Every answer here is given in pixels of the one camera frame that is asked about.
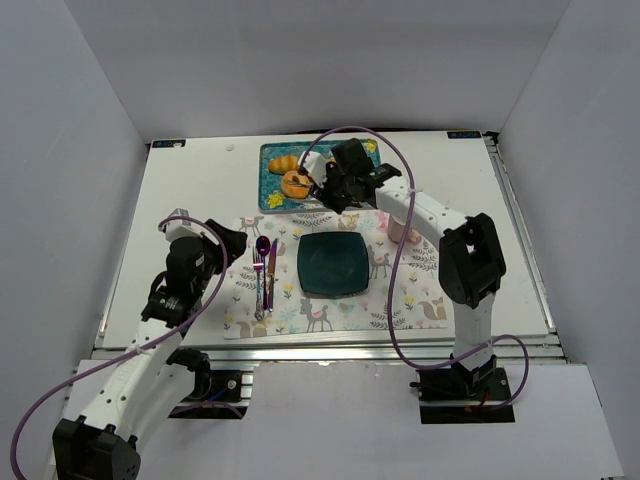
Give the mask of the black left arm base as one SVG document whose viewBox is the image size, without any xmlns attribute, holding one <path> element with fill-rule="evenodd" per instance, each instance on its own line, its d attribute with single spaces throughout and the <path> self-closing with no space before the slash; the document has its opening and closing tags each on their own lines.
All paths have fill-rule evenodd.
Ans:
<svg viewBox="0 0 640 480">
<path fill-rule="evenodd" d="M 166 361 L 185 367 L 193 377 L 193 390 L 170 413 L 171 419 L 240 420 L 248 409 L 241 370 L 211 366 L 209 356 L 194 349 L 177 349 Z"/>
</svg>

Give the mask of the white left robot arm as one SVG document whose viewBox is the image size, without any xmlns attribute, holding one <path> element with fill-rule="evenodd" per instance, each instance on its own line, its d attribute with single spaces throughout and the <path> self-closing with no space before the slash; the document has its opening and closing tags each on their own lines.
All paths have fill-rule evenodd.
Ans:
<svg viewBox="0 0 640 480">
<path fill-rule="evenodd" d="M 208 356 L 182 341 L 212 300 L 206 290 L 246 250 L 247 236 L 213 220 L 200 223 L 177 210 L 160 226 L 169 243 L 130 346 L 111 375 L 74 419 L 53 435 L 60 479 L 134 479 L 141 454 L 160 424 L 184 399 L 210 392 Z"/>
</svg>

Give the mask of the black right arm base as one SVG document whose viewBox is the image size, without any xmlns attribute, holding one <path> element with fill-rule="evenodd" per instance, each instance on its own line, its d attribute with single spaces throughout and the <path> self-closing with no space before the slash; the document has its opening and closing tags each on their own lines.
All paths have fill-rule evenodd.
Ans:
<svg viewBox="0 0 640 480">
<path fill-rule="evenodd" d="M 420 420 L 425 425 L 507 424 L 515 422 L 506 372 L 498 368 L 469 388 L 451 369 L 417 371 L 409 387 L 418 396 Z"/>
</svg>

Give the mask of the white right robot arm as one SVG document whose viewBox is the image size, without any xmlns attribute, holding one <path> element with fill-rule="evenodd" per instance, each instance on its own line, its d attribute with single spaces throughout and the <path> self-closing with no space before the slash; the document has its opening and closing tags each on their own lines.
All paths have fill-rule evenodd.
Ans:
<svg viewBox="0 0 640 480">
<path fill-rule="evenodd" d="M 416 230 L 437 248 L 438 281 L 454 307 L 455 340 L 450 370 L 460 390 L 471 396 L 495 372 L 491 317 L 506 273 L 493 220 L 466 216 L 418 191 L 396 167 L 373 164 L 361 142 L 332 148 L 333 161 L 311 152 L 300 167 L 313 179 L 312 195 L 330 210 L 367 204 Z"/>
</svg>

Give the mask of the purple iridescent fork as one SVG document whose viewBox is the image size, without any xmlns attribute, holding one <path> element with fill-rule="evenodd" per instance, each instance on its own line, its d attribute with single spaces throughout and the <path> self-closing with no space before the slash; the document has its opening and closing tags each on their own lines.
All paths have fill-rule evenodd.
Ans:
<svg viewBox="0 0 640 480">
<path fill-rule="evenodd" d="M 253 248 L 253 269 L 256 276 L 256 303 L 254 317 L 257 321 L 264 320 L 264 306 L 263 306 L 263 279 L 262 274 L 264 270 L 264 261 L 259 250 Z"/>
</svg>

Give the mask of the pink mug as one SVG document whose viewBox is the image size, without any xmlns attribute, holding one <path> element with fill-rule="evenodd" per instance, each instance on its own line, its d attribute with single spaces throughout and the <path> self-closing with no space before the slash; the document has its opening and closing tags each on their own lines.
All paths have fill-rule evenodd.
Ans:
<svg viewBox="0 0 640 480">
<path fill-rule="evenodd" d="M 404 232 L 405 224 L 398 220 L 393 215 L 390 215 L 388 218 L 387 225 L 387 236 L 393 242 L 398 244 L 402 238 L 402 234 Z M 421 242 L 422 236 L 415 230 L 411 229 L 407 234 L 405 242 L 411 245 L 416 245 Z"/>
</svg>

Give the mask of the purple iridescent spoon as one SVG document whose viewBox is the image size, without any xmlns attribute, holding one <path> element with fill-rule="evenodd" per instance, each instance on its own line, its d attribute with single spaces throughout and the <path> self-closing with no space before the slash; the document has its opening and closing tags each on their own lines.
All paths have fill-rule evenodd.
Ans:
<svg viewBox="0 0 640 480">
<path fill-rule="evenodd" d="M 261 235 L 255 241 L 255 250 L 261 262 L 264 262 L 271 250 L 271 241 L 267 236 Z"/>
</svg>

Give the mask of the golden croissant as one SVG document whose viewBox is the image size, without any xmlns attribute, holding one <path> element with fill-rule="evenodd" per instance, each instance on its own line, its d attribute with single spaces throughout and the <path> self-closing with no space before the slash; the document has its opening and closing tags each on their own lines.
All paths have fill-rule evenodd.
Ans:
<svg viewBox="0 0 640 480">
<path fill-rule="evenodd" d="M 299 172 L 299 157 L 294 154 L 275 157 L 268 162 L 267 168 L 270 173 L 276 175 L 285 175 L 291 171 Z"/>
</svg>

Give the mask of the purple iridescent knife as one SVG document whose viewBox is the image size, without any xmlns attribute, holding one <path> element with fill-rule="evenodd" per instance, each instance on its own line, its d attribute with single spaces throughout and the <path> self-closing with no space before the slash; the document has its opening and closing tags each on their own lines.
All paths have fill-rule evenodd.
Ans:
<svg viewBox="0 0 640 480">
<path fill-rule="evenodd" d="M 275 239 L 271 244 L 267 262 L 267 275 L 266 275 L 266 291 L 265 291 L 265 308 L 269 311 L 273 311 L 273 289 L 275 284 L 275 270 L 277 260 L 278 240 Z"/>
</svg>

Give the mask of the teal floral serving tray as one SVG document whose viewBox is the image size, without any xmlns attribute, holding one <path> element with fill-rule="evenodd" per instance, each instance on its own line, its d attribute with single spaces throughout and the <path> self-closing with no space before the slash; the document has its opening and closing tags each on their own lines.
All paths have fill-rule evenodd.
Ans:
<svg viewBox="0 0 640 480">
<path fill-rule="evenodd" d="M 381 164 L 379 146 L 372 138 L 360 138 L 367 155 L 372 160 L 374 166 Z M 266 143 L 260 147 L 259 151 L 259 186 L 258 186 L 258 207 L 264 214 L 284 214 L 285 212 L 308 211 L 328 211 L 320 202 L 312 197 L 306 199 L 292 199 L 286 197 L 281 189 L 281 181 L 284 175 L 269 171 L 268 164 L 271 160 L 279 157 L 294 155 L 300 157 L 308 148 L 311 141 L 276 142 Z M 315 147 L 314 151 L 321 153 L 325 158 L 333 158 L 331 148 L 341 143 L 341 140 L 322 140 Z"/>
</svg>

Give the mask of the dark teal square plate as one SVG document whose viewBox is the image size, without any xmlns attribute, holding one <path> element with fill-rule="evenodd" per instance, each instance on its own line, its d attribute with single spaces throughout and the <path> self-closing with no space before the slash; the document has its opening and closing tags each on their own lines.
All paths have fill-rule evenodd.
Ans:
<svg viewBox="0 0 640 480">
<path fill-rule="evenodd" d="M 369 286 L 369 258 L 360 233 L 327 231 L 303 235 L 296 268 L 301 290 L 312 297 L 341 298 Z"/>
</svg>

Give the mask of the animal print placemat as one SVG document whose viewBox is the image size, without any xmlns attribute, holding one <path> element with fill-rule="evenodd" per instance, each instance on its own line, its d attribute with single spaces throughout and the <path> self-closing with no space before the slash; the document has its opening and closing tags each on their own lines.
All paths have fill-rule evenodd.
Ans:
<svg viewBox="0 0 640 480">
<path fill-rule="evenodd" d="M 225 339 L 449 327 L 451 305 L 438 282 L 435 246 L 423 237 L 419 244 L 405 243 L 396 282 L 391 284 L 396 245 L 387 236 L 387 223 L 387 214 L 372 210 L 240 218 L 238 229 L 248 235 L 249 245 L 261 235 L 278 240 L 274 307 L 263 321 L 255 319 L 256 276 L 252 255 L 246 253 L 226 276 Z M 362 235 L 370 265 L 366 291 L 326 298 L 301 290 L 296 268 L 299 240 L 306 234 L 327 231 Z"/>
</svg>

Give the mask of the aluminium table frame rail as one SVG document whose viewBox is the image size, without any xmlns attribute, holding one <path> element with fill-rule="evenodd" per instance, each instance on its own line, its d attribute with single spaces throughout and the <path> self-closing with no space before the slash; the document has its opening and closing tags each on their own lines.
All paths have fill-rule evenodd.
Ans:
<svg viewBox="0 0 640 480">
<path fill-rule="evenodd" d="M 535 363 L 565 362 L 567 357 L 557 335 L 525 341 L 530 359 Z M 200 346 L 214 362 L 284 362 L 284 361 L 379 361 L 399 360 L 389 343 L 343 343 L 318 345 L 249 345 Z M 450 341 L 409 342 L 402 351 L 416 363 L 437 363 L 446 360 L 452 349 Z"/>
</svg>

